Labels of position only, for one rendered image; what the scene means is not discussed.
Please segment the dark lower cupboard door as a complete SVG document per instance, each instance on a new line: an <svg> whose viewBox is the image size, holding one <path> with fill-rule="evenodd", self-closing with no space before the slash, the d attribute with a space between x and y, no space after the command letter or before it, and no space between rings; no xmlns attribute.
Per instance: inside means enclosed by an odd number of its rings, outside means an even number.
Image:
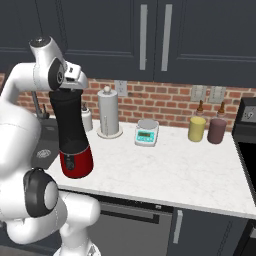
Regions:
<svg viewBox="0 0 256 256"><path fill-rule="evenodd" d="M183 220L174 244L177 210L183 211ZM246 224L244 218L175 208L167 256L233 256Z"/></svg>

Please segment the dark upper cupboard door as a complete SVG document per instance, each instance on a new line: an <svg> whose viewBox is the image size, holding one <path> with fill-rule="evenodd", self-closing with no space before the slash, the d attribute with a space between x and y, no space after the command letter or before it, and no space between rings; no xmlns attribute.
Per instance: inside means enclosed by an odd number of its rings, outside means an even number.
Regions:
<svg viewBox="0 0 256 256"><path fill-rule="evenodd" d="M0 0L0 73L12 64L34 62L29 41L47 35L66 51L61 0Z"/></svg>
<svg viewBox="0 0 256 256"><path fill-rule="evenodd" d="M146 70L140 62L140 6L147 4ZM62 0L65 58L89 78L151 81L157 0Z"/></svg>
<svg viewBox="0 0 256 256"><path fill-rule="evenodd" d="M163 72L166 4L173 7ZM256 0L158 0L154 80L256 88Z"/></svg>

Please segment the black blender with red base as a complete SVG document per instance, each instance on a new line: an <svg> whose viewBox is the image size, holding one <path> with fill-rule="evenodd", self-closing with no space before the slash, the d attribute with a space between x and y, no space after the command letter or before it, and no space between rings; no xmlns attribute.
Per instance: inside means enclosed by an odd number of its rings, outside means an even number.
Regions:
<svg viewBox="0 0 256 256"><path fill-rule="evenodd" d="M49 93L59 136L59 155L63 174L71 179L89 175L93 156L82 123L81 89L59 89Z"/></svg>

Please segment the white soap dispenser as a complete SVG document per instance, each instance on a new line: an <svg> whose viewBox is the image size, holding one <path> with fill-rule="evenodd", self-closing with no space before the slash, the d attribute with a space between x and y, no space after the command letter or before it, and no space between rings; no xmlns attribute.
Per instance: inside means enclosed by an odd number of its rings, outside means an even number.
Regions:
<svg viewBox="0 0 256 256"><path fill-rule="evenodd" d="M91 131L93 129L92 113L86 107L86 105L82 106L82 122L83 122L84 129L86 131Z"/></svg>

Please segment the dark grey sink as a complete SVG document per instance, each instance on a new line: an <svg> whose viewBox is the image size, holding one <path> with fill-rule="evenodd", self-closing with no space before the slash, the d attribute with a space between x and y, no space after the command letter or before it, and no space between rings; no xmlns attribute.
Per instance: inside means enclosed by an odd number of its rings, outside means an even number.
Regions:
<svg viewBox="0 0 256 256"><path fill-rule="evenodd" d="M54 118L41 120L41 136L32 156L32 166L47 170L59 154L58 125Z"/></svg>

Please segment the black range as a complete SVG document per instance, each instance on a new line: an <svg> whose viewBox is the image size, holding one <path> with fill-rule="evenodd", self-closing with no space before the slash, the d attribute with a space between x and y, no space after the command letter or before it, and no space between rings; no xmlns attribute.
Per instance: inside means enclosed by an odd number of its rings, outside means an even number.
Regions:
<svg viewBox="0 0 256 256"><path fill-rule="evenodd" d="M256 210L256 97L241 98L232 137ZM256 217L248 218L234 256L256 256Z"/></svg>

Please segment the wall switch plate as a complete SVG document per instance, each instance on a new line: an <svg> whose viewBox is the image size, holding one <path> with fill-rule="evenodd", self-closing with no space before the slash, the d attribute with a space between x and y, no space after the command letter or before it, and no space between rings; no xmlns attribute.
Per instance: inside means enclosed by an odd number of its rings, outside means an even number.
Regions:
<svg viewBox="0 0 256 256"><path fill-rule="evenodd" d="M193 85L191 90L191 102L199 102L204 100L206 96L207 87L204 85Z"/></svg>
<svg viewBox="0 0 256 256"><path fill-rule="evenodd" d="M222 103L224 100L226 88L222 86L212 86L208 102L213 104Z"/></svg>

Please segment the white teal kitchen scale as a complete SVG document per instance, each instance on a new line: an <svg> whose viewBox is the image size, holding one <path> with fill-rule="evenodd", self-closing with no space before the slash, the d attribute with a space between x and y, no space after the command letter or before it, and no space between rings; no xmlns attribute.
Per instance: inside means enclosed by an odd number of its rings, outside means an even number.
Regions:
<svg viewBox="0 0 256 256"><path fill-rule="evenodd" d="M159 122L153 119L141 119L135 129L135 144L143 147L154 147L159 132Z"/></svg>

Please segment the yellow canister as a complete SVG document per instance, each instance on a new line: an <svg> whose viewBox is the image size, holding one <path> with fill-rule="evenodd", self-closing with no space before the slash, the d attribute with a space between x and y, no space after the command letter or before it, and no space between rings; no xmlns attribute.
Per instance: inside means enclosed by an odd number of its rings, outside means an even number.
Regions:
<svg viewBox="0 0 256 256"><path fill-rule="evenodd" d="M203 138L206 120L200 116L193 116L190 119L188 139L193 142L200 142Z"/></svg>

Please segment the single wall outlet plate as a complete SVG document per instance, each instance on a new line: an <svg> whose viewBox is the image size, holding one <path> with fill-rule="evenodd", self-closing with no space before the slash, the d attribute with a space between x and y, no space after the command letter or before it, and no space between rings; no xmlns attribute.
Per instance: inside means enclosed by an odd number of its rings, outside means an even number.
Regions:
<svg viewBox="0 0 256 256"><path fill-rule="evenodd" d="M115 90L117 91L120 97L127 97L127 82L125 80L115 80Z"/></svg>

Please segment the dark cupboard door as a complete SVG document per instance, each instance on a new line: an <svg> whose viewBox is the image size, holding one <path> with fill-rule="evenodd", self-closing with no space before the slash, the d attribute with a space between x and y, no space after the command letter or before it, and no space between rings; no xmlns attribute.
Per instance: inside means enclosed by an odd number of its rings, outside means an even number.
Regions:
<svg viewBox="0 0 256 256"><path fill-rule="evenodd" d="M173 7L163 72L166 4ZM256 88L256 0L158 0L154 80Z"/></svg>
<svg viewBox="0 0 256 256"><path fill-rule="evenodd" d="M147 4L146 70L140 62L140 6ZM65 58L89 78L151 81L157 0L62 0Z"/></svg>
<svg viewBox="0 0 256 256"><path fill-rule="evenodd" d="M29 41L47 35L66 51L61 0L0 0L0 73L12 64L34 62Z"/></svg>
<svg viewBox="0 0 256 256"><path fill-rule="evenodd" d="M177 210L183 211L183 220L174 244ZM175 208L167 256L233 256L246 224L244 218Z"/></svg>

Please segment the white paper towel roll holder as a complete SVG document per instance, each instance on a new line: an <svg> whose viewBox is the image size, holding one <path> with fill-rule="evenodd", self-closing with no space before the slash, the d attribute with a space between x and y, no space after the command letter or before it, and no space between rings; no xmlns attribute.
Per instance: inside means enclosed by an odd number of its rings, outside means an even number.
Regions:
<svg viewBox="0 0 256 256"><path fill-rule="evenodd" d="M100 114L100 127L98 135L104 139L114 139L122 133L118 117L118 94L109 86L98 92L98 106Z"/></svg>

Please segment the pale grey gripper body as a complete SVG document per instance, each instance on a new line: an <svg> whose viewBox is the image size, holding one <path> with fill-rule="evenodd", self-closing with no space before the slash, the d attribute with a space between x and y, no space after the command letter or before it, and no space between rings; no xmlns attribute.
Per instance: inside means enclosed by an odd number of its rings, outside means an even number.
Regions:
<svg viewBox="0 0 256 256"><path fill-rule="evenodd" d="M88 87L88 79L84 73L81 73L78 78L65 77L61 88L65 89L86 89Z"/></svg>

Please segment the grey dishwasher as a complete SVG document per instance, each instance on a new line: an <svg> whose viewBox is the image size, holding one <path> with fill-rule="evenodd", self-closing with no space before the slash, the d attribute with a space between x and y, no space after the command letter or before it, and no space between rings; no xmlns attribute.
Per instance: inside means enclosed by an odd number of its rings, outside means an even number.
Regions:
<svg viewBox="0 0 256 256"><path fill-rule="evenodd" d="M142 209L160 216L158 224L106 216L88 228L101 256L166 256L173 208L159 204L98 197L101 211L112 208Z"/></svg>

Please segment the maroon canister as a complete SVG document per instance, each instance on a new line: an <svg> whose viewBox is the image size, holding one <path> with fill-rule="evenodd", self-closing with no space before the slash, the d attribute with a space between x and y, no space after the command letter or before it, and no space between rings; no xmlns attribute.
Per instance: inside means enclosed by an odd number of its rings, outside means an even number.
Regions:
<svg viewBox="0 0 256 256"><path fill-rule="evenodd" d="M223 140L227 122L220 118L214 118L210 121L207 139L212 144L219 144Z"/></svg>

